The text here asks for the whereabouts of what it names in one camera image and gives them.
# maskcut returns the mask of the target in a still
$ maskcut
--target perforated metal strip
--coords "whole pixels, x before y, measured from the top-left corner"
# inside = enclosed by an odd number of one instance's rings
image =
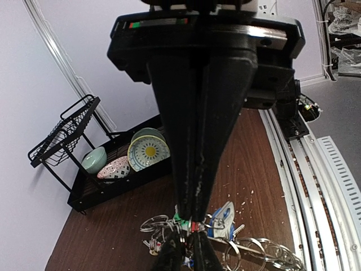
[[[331,137],[319,138],[318,142],[324,152],[332,171],[340,185],[342,193],[352,215],[358,237],[361,240],[361,192],[349,167]]]

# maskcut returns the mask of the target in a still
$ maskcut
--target wooden table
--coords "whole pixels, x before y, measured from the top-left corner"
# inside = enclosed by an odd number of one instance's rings
[[[293,250],[288,213],[274,157],[258,111],[243,110],[219,165],[209,213],[231,200],[242,237],[265,237]],[[174,214],[172,177],[71,213],[46,270],[148,271],[155,258],[139,231],[148,218]]]

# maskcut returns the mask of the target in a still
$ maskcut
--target dish rack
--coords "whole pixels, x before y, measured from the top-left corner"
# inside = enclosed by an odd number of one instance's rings
[[[138,130],[151,127],[164,134],[159,115],[126,132],[111,133],[95,112],[99,103],[99,97],[93,95],[87,95],[78,100],[60,115],[60,121],[51,133],[28,153],[30,164],[34,168],[43,165],[70,192],[68,204],[82,213],[93,206],[171,173],[171,161],[167,158],[142,171],[131,170],[128,176],[114,179],[114,183],[110,185],[98,179],[95,174],[89,174],[73,155],[73,150],[81,137],[92,149],[95,149],[84,133],[92,117],[109,138],[109,141],[102,145],[107,152],[107,163],[127,155],[131,138]],[[68,158],[79,168],[71,188],[53,170]]]

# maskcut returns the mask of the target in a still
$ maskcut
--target gray floor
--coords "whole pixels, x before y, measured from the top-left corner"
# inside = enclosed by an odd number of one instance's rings
[[[302,88],[323,110],[310,123],[316,137],[331,136],[361,188],[361,79],[341,77]]]

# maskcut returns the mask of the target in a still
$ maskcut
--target white wall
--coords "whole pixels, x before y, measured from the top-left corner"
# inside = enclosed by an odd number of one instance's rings
[[[307,79],[323,74],[320,40],[312,1],[278,0],[278,15],[301,22],[306,37],[306,46],[294,61],[297,79]]]
[[[149,10],[140,0],[39,0],[42,13],[73,60],[76,73],[100,96],[105,110],[125,130],[158,114],[151,86],[134,83],[107,58],[118,16]]]
[[[0,8],[0,270],[41,271],[69,215],[68,192],[28,151],[45,138],[77,98],[34,30],[21,1]],[[96,124],[87,132],[105,138]],[[88,149],[84,141],[77,156]],[[75,166],[59,168],[71,185]]]

